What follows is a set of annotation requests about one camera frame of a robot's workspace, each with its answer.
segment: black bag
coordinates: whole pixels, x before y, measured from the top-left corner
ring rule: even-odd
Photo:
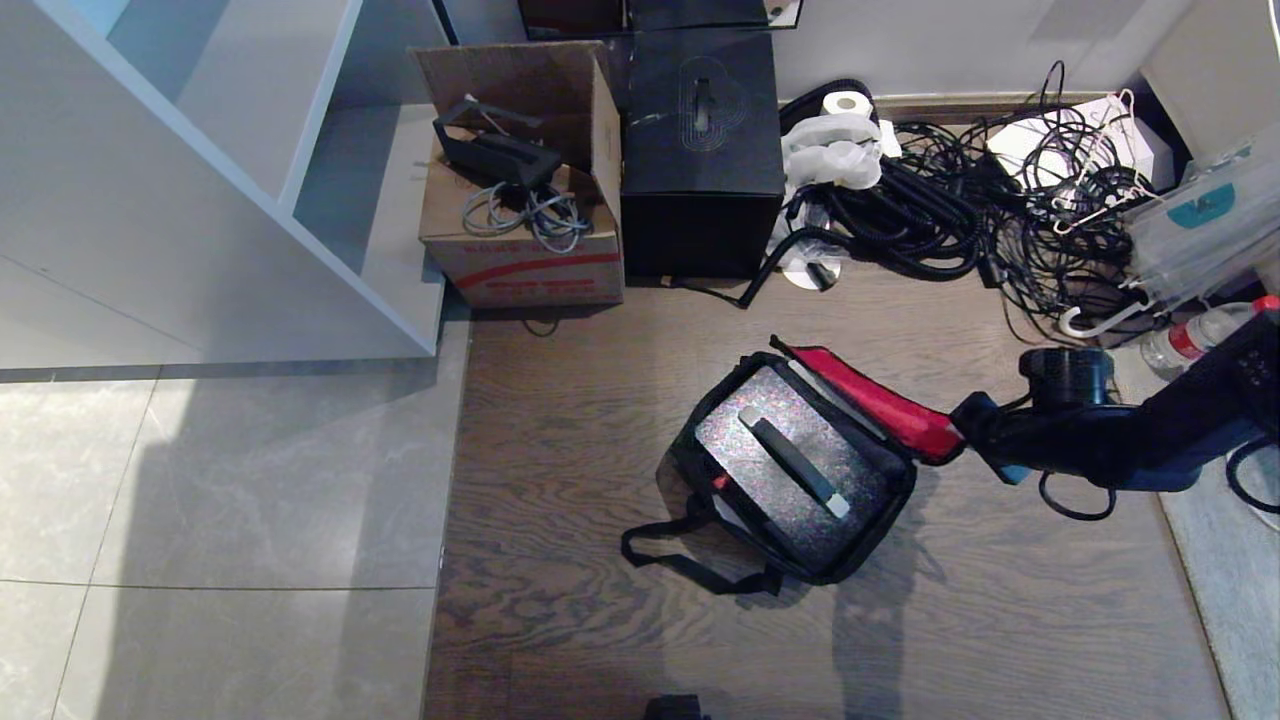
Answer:
[[[623,533],[627,561],[664,565],[716,594],[777,594],[783,575],[824,585],[858,570],[915,487],[915,454],[804,372],[787,357],[756,352],[698,404],[669,450],[692,489],[687,515]],[[769,437],[783,439],[771,442],[759,424],[750,425],[756,415],[776,430]],[[777,442],[803,459],[780,454]],[[815,495],[797,475],[796,465],[805,464],[827,480],[827,493]],[[837,502],[823,503],[832,489],[847,502],[842,518],[829,509]],[[709,523],[759,551],[764,569],[730,580],[684,555],[632,548],[636,538],[673,538]]]

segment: open cardboard box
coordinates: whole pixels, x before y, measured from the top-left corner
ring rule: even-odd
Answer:
[[[500,237],[467,234],[462,209],[486,181],[456,172],[436,149],[419,236],[467,302],[472,307],[622,302],[622,149],[618,111],[602,70],[604,44],[479,45],[415,54],[438,110],[471,94],[486,105],[543,119],[538,128],[506,123],[503,129],[561,152],[566,165],[552,184],[572,193],[594,227],[568,255],[550,252],[525,227]],[[485,123],[479,117],[471,122]]]

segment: white box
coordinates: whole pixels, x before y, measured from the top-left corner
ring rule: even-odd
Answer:
[[[1075,110],[1079,110],[1093,127],[1102,127],[1107,120],[1128,111],[1115,95],[1075,105]],[[1047,152],[1039,158],[1037,177],[1029,178],[1032,187],[1025,186],[1024,179],[1028,178],[1023,177],[1027,156],[1039,146],[1050,132],[1050,123],[1042,118],[1048,118],[1052,122],[1053,115],[1059,111],[1051,110],[1038,118],[1019,120],[987,141],[987,150],[996,155],[1005,172],[1018,181],[1023,190],[1055,186],[1066,174],[1066,159]],[[1172,150],[1146,123],[1138,118],[1125,118],[1107,124],[1103,133],[1115,145],[1120,164],[1135,168],[1151,181],[1157,192],[1174,186]]]

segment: open bag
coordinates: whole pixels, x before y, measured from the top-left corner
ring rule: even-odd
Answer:
[[[742,357],[694,409],[669,448],[692,491],[686,516],[632,528],[622,555],[663,565],[714,594],[777,594],[790,575],[838,583],[884,538],[915,487],[915,462],[964,450],[950,419],[858,373],[824,347]],[[759,573],[731,580],[685,555],[645,555],[718,523],[754,548]]]

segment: glittery silver panel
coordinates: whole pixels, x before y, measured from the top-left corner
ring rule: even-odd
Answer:
[[[765,451],[737,414],[755,407],[814,464],[851,507],[837,520]],[[787,537],[801,564],[826,569],[891,498],[884,474],[868,462],[781,375],[762,368],[695,430],[698,442]],[[881,448],[868,452],[888,454]]]

